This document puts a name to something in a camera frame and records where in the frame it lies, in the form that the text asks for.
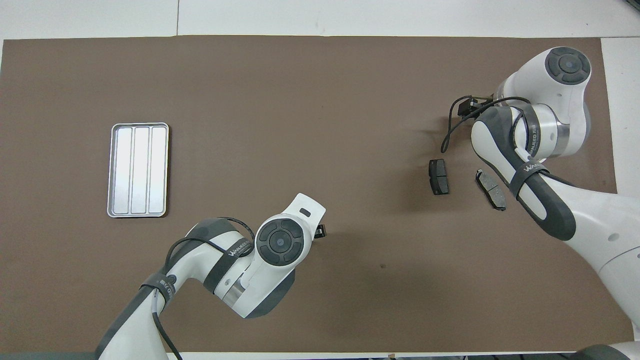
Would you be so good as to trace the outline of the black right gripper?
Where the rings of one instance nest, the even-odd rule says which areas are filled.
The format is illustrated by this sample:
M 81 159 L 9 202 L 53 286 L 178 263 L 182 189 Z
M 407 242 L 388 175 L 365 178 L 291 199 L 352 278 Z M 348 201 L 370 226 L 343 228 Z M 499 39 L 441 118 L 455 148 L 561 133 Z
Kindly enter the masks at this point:
M 493 107 L 493 101 L 485 101 L 479 104 L 476 109 L 475 98 L 466 98 L 458 104 L 458 117 L 466 117 L 472 112 L 472 118 L 477 119 L 484 111 Z

